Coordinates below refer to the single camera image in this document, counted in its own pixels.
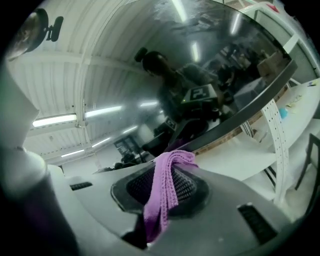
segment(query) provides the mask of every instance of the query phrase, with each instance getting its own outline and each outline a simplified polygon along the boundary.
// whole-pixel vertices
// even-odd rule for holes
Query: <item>black vent grille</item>
[[[92,183],[90,182],[83,182],[83,183],[79,183],[79,184],[74,184],[74,185],[70,185],[70,188],[72,190],[81,190],[87,187],[92,186]]]
[[[267,223],[252,204],[242,205],[238,207],[238,210],[250,226],[260,244],[268,242],[277,235],[275,230]]]
[[[171,169],[173,185],[179,203],[189,199],[196,192],[195,182],[176,169]],[[128,182],[126,190],[130,196],[140,204],[145,205],[150,197],[154,169],[144,172],[142,175]]]

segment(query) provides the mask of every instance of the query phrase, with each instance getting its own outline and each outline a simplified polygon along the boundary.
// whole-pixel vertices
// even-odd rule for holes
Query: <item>fluorescent light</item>
[[[73,154],[77,154],[77,153],[80,153],[80,152],[83,152],[83,151],[85,151],[85,150],[81,149],[81,150],[74,151],[74,152],[71,152],[71,153],[68,153],[68,154],[63,154],[61,157],[64,158],[64,157],[71,156]]]
[[[101,115],[101,114],[111,113],[111,112],[119,111],[119,110],[121,110],[121,108],[122,108],[122,106],[113,106],[113,107],[89,111],[89,112],[85,113],[85,117],[90,118],[90,117],[94,117],[94,116]]]
[[[126,134],[126,133],[128,133],[128,132],[130,132],[130,131],[133,131],[134,129],[136,129],[138,127],[138,125],[136,125],[136,126],[134,126],[134,127],[131,127],[131,128],[129,128],[128,130],[125,130],[122,134]]]
[[[192,58],[195,62],[198,62],[200,60],[200,53],[199,53],[199,47],[198,43],[194,42],[191,45],[191,51],[192,51]]]
[[[76,114],[67,114],[67,115],[61,115],[61,116],[55,116],[55,117],[36,120],[32,123],[32,125],[34,127],[39,127],[39,126],[47,126],[47,125],[52,125],[57,123],[74,121],[74,120],[77,120]]]
[[[158,101],[150,101],[150,102],[145,102],[145,103],[142,103],[140,105],[140,107],[149,107],[149,106],[155,106],[158,104]]]
[[[238,32],[239,27],[240,27],[240,16],[241,13],[238,12],[233,20],[233,23],[231,25],[231,35],[234,35],[236,32]]]
[[[107,140],[110,140],[110,139],[111,139],[111,137],[106,138],[106,139],[104,139],[104,140],[102,140],[102,141],[98,142],[97,144],[92,145],[92,147],[98,146],[99,144],[104,143],[104,142],[106,142]]]
[[[187,20],[187,14],[186,10],[184,8],[184,5],[182,4],[181,0],[172,0],[172,3],[174,7],[176,8],[176,11],[178,12],[181,21],[185,22]]]

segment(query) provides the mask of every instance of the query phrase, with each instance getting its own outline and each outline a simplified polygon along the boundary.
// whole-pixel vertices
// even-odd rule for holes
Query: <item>blue object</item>
[[[282,119],[285,119],[288,115],[288,111],[284,107],[279,108],[279,113]]]

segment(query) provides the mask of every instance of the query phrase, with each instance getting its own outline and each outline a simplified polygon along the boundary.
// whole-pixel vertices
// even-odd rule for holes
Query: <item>white perforated metal strip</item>
[[[274,203],[279,205],[285,197],[285,181],[289,166],[289,151],[286,146],[286,135],[282,126],[282,119],[274,100],[263,109],[263,116],[269,126],[276,156],[276,183]]]

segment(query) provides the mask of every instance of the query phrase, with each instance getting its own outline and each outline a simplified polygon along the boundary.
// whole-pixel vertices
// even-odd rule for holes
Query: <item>pink knitted fabric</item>
[[[166,230],[168,226],[168,210],[178,205],[171,166],[173,164],[185,164],[198,167],[195,164],[195,155],[183,150],[162,153],[154,162],[155,169],[151,194],[143,210],[148,243]]]

